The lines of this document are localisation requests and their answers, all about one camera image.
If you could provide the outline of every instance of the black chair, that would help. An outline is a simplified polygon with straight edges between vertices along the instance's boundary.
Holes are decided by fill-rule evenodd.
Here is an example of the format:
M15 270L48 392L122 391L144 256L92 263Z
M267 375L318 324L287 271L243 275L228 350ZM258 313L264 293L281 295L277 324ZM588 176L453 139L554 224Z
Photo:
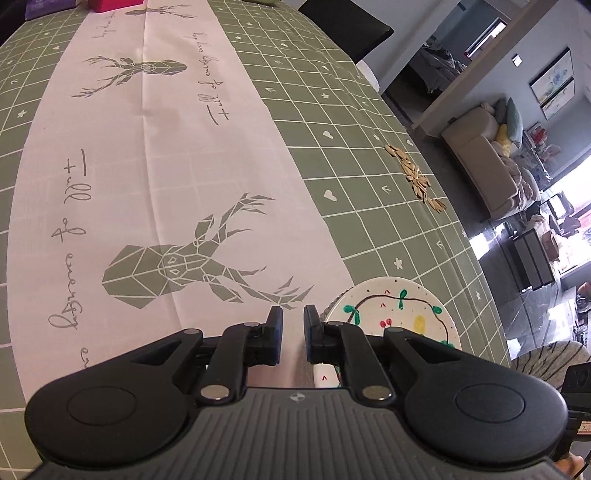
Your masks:
M27 0L0 0L0 45L25 23Z
M354 63L394 30L350 0L307 0L299 11L312 20Z

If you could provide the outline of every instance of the floor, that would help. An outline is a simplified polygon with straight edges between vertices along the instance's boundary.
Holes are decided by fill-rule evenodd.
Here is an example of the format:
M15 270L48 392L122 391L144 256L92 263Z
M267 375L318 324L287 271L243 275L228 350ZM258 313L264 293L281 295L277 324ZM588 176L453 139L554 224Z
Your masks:
M480 260L493 298L511 358L549 343L570 339L575 312L569 307L574 291L563 293L560 282L536 291L521 291L517 269L509 253L509 238L519 231L518 220L492 221L474 185L458 160L440 138L420 136L411 124L431 103L412 85L412 78L399 76L384 100L408 129L436 175L462 222Z

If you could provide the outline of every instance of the white plate with leaf design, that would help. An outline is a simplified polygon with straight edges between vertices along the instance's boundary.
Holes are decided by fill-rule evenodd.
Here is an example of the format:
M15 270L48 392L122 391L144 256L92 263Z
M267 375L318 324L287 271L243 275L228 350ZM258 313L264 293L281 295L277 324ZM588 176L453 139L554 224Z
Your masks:
M354 286L333 306L326 321L359 325L366 335L383 335L385 328L398 326L462 348L456 325L443 303L406 278L372 278ZM338 387L335 368L315 365L314 384L318 388Z

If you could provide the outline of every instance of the framed painting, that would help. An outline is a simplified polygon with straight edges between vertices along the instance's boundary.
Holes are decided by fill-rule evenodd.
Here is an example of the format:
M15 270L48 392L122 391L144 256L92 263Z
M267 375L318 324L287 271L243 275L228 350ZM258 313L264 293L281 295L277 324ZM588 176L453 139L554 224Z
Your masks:
M574 79L570 79L554 96L548 100L542 110L546 120L550 120L562 107L570 102L574 97Z
M570 49L565 49L531 83L540 105L550 100L573 77L573 59Z

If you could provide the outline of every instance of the gray ribbed panel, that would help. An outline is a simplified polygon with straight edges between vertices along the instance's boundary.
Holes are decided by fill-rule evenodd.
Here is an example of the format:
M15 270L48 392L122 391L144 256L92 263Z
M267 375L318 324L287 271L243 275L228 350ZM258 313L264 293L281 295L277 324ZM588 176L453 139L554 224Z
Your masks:
M250 388L239 403L207 408L159 457L82 472L47 463L34 480L561 480L547 463L518 472L458 468L423 452L396 415L355 403L346 390Z

